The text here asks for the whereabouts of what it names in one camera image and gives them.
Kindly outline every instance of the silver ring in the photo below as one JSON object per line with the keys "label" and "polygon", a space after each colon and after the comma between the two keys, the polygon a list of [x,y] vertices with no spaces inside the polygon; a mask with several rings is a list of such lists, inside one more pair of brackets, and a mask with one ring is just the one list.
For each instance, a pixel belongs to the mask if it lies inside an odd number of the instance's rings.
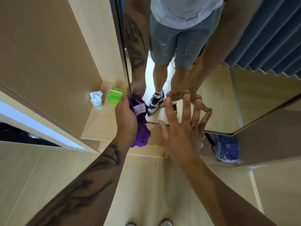
{"label": "silver ring", "polygon": [[190,125],[193,127],[198,127],[198,125],[192,124],[191,122],[190,122]]}

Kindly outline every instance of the ripped patch on shorts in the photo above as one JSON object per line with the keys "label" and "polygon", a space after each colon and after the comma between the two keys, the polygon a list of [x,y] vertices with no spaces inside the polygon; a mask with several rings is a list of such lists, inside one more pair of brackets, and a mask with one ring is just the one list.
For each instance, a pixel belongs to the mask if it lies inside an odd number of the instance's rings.
{"label": "ripped patch on shorts", "polygon": [[167,56],[167,44],[161,44],[161,56]]}
{"label": "ripped patch on shorts", "polygon": [[191,53],[194,50],[194,46],[195,46],[196,41],[189,41],[185,50],[185,55],[186,56],[191,56]]}

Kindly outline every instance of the person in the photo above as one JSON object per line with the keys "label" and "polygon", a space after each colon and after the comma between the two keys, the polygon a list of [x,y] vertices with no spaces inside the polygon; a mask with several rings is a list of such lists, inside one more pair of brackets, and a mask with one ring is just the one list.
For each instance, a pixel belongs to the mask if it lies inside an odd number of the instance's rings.
{"label": "person", "polygon": [[[125,0],[124,39],[132,68],[132,94],[143,97],[145,93],[149,50],[155,62],[155,92],[149,115],[165,107],[163,85],[174,53],[175,73],[166,95],[175,103],[189,90],[194,103],[201,98],[197,90],[238,43],[260,3],[261,0]],[[205,43],[200,60],[189,71]],[[204,104],[202,110],[211,111]]]}
{"label": "person", "polygon": [[[169,128],[159,121],[171,159],[182,169],[191,187],[215,225],[275,225],[258,209],[223,183],[199,157],[202,136],[212,112],[200,121],[202,100],[197,99],[191,115],[190,94],[183,97],[182,123],[178,123],[172,100],[166,99]],[[27,226],[100,226],[109,212],[126,154],[137,134],[136,115],[127,94],[115,108],[117,133],[102,154],[60,191]],[[160,226],[172,226],[164,219]]]}

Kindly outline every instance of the white t-shirt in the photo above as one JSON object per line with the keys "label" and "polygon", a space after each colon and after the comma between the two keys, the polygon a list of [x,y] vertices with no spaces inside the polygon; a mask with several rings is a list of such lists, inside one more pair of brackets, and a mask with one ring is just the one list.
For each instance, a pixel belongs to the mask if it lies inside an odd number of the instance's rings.
{"label": "white t-shirt", "polygon": [[224,0],[151,0],[155,19],[167,27],[188,29],[205,20]]}

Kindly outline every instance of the hand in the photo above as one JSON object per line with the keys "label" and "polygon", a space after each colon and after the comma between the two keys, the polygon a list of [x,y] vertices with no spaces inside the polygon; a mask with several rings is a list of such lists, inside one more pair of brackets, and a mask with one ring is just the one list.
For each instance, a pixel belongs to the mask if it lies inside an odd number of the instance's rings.
{"label": "hand", "polygon": [[[191,103],[192,104],[195,104],[195,101],[197,99],[202,99],[202,96],[201,95],[198,95],[196,91],[190,91],[187,89],[187,87],[184,86],[184,84],[180,84],[178,85],[177,87],[175,87],[174,90],[171,90],[169,91],[166,96],[167,97],[171,97],[172,101],[173,102],[176,102],[180,99],[183,99],[184,95],[185,94],[190,94],[191,95]],[[165,108],[166,106],[166,103],[165,103],[165,100],[164,102],[161,104],[161,108]],[[203,103],[202,103],[202,106],[201,106],[201,110],[203,110],[204,112],[210,112],[212,111],[211,108],[208,108],[207,106],[205,106]]]}
{"label": "hand", "polygon": [[141,81],[132,81],[132,83],[130,84],[130,88],[132,95],[136,94],[142,98],[146,90],[145,79]]}
{"label": "hand", "polygon": [[122,98],[115,107],[115,116],[116,137],[132,145],[136,138],[138,124],[136,114],[130,109],[127,92],[122,93]]}
{"label": "hand", "polygon": [[166,124],[159,120],[160,130],[171,158],[176,163],[181,164],[189,161],[193,155],[200,155],[205,126],[212,112],[207,112],[200,121],[202,100],[197,99],[191,116],[190,94],[185,94],[183,97],[182,123],[179,124],[171,98],[166,98],[165,103],[169,130]]}

